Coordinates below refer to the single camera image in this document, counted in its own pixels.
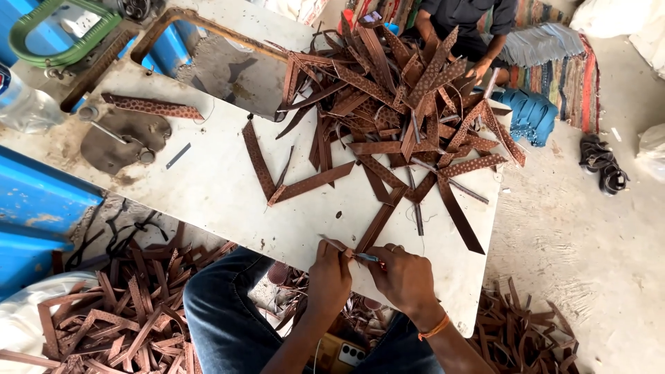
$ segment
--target orange thread bracelet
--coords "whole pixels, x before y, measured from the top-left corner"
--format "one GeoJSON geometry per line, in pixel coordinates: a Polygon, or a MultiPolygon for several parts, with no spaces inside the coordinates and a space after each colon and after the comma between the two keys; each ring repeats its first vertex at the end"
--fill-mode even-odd
{"type": "Polygon", "coordinates": [[[450,323],[450,317],[448,317],[448,314],[446,314],[446,316],[443,318],[443,320],[441,320],[441,322],[439,322],[439,324],[435,328],[433,328],[430,332],[428,332],[428,333],[418,333],[418,339],[420,341],[422,341],[422,338],[424,338],[424,337],[434,336],[434,334],[436,334],[439,331],[445,329],[446,326],[448,326],[449,323],[450,323]]]}

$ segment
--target plastic bottle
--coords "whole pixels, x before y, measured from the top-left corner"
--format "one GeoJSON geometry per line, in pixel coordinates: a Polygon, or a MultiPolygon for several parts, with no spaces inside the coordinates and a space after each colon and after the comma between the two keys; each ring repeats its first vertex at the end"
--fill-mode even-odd
{"type": "Polygon", "coordinates": [[[0,124],[26,134],[44,134],[64,120],[52,97],[26,85],[0,64],[0,124]]]}

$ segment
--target blue jeans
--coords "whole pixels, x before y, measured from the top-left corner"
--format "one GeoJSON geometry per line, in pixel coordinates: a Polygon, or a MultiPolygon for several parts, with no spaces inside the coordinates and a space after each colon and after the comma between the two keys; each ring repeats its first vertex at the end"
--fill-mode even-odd
{"type": "MultiPolygon", "coordinates": [[[[192,277],[185,287],[185,317],[204,374],[258,373],[282,338],[248,298],[275,260],[238,247],[192,277]]],[[[311,373],[309,367],[303,373],[311,373]]],[[[353,373],[443,373],[418,330],[399,313],[353,373]]]]}

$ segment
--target dark shirt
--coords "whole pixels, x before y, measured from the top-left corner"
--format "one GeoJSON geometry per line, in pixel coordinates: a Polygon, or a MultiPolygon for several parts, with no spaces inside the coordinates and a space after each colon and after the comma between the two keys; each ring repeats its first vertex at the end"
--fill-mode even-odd
{"type": "Polygon", "coordinates": [[[445,34],[459,25],[459,35],[477,35],[477,22],[489,8],[494,6],[492,35],[506,35],[515,19],[517,0],[423,0],[420,9],[431,14],[436,33],[442,27],[445,34]]]}

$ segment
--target grey fabric pile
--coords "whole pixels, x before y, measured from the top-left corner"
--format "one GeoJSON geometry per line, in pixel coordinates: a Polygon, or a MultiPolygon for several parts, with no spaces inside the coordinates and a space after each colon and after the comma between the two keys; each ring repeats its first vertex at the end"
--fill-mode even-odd
{"type": "MultiPolygon", "coordinates": [[[[485,43],[492,39],[490,34],[481,34],[485,43]]],[[[560,23],[543,23],[536,27],[511,31],[499,58],[508,65],[528,68],[542,65],[552,60],[579,55],[584,45],[577,31],[560,23]]]]}

